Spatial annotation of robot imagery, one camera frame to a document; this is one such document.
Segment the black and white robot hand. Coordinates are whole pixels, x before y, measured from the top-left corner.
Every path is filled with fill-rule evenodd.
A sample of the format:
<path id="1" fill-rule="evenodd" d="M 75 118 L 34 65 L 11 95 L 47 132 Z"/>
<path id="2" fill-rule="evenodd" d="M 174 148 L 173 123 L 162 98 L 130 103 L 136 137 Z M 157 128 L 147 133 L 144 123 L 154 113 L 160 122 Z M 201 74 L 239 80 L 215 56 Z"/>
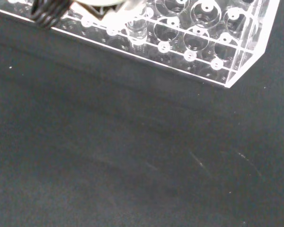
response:
<path id="1" fill-rule="evenodd" d="M 115 12 L 124 0 L 35 0 L 31 9 L 31 19 L 41 28 L 56 25 L 71 6 L 78 7 L 84 14 L 101 21 L 109 12 Z"/>

